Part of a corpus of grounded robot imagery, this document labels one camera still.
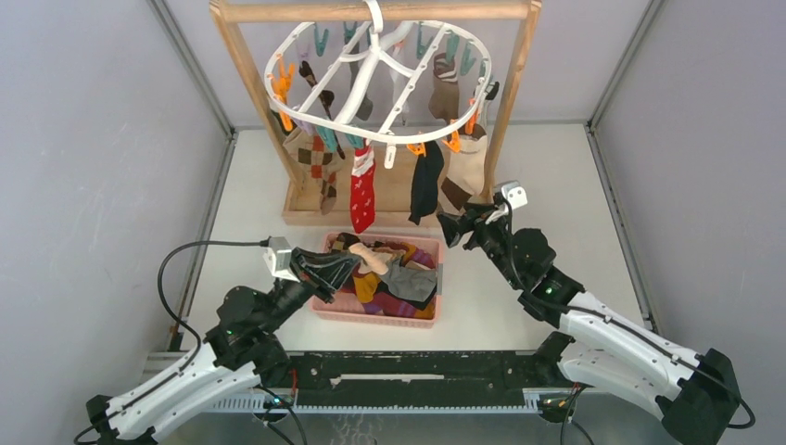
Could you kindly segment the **mustard yellow sock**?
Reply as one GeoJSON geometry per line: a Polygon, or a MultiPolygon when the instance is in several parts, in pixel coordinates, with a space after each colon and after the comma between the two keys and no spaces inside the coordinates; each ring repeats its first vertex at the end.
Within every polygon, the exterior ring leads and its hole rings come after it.
{"type": "Polygon", "coordinates": [[[381,283],[380,277],[376,273],[366,273],[363,275],[353,275],[355,295],[361,304],[368,304],[374,300],[374,295],[381,283]]]}

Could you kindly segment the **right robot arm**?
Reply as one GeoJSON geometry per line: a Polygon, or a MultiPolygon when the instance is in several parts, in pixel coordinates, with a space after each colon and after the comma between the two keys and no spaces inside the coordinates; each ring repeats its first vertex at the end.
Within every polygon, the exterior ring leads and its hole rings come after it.
{"type": "Polygon", "coordinates": [[[513,231],[507,204],[439,212],[453,248],[481,249],[534,319],[554,327],[536,359],[549,386],[565,380],[613,394],[651,414],[681,444],[717,444],[728,429],[755,425],[731,360],[660,337],[613,311],[555,265],[555,251],[537,228],[513,231]]]}

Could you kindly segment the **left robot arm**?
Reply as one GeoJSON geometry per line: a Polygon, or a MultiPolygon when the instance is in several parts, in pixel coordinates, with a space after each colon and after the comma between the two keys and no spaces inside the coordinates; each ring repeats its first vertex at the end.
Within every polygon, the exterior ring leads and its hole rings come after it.
{"type": "Polygon", "coordinates": [[[219,322],[173,364],[119,396],[96,395],[87,404],[98,444],[158,444],[184,422],[226,397],[283,384],[290,360],[276,331],[312,298],[331,303],[361,259],[349,252],[294,248],[283,237],[252,241],[273,277],[262,292],[231,288],[217,310],[219,322]]]}

